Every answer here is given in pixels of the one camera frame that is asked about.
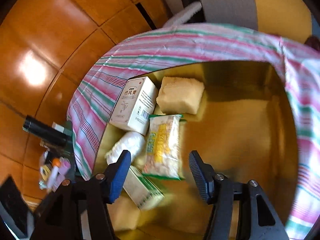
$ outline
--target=pink and green striped fabric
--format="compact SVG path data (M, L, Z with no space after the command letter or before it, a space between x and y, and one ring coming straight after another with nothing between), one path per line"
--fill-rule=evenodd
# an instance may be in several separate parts
M286 230L303 239L320 214L320 54L295 41L233 25L190 24L126 39L101 57L70 102L77 166L90 179L103 130L126 80L176 65L215 60L270 62L291 104L299 177Z

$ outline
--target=package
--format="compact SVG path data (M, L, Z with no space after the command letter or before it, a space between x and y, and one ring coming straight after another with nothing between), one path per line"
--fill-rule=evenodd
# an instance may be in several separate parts
M179 121L181 114L150 117L146 146L145 175L179 179L180 145Z
M112 113L110 123L120 129L146 135L148 118L155 109L158 92L148 77L128 80Z
M134 166L130 166L123 188L140 210L155 208L164 198L160 190Z
M108 165L117 162L123 150L128 150L131 154L131 162L143 150L145 144L144 137L138 132L126 132L122 138L115 143L110 151L105 155Z
M194 78L164 77L156 99L165 114L196 114L204 84Z

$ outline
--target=sponge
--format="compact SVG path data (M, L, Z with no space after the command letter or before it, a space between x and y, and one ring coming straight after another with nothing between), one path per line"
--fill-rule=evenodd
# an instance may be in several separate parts
M194 78L164 77L156 101L164 114L196 114L203 91Z

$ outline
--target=white plastic bag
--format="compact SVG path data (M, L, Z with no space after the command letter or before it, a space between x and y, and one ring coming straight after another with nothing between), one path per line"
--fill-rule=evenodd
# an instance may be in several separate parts
M129 131L127 132L105 155L108 165L115 163L123 150L128 150L131 153L131 163L134 158L142 151L145 144L143 135Z

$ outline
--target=gold container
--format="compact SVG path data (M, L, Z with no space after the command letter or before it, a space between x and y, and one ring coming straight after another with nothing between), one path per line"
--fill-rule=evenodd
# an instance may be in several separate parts
M188 167L197 150L205 163L233 181L255 179L282 222L288 219L298 175L298 147L290 104L282 82L269 63L220 61L189 64L151 72L159 89L164 76L196 78L205 85L197 115L184 114L181 158L185 180L162 180L163 203L140 214L138 228L117 233L121 239L202 239L212 206L204 203ZM124 135L107 124L93 174L107 167L104 155ZM141 158L134 162L141 165ZM236 236L234 203L230 238Z

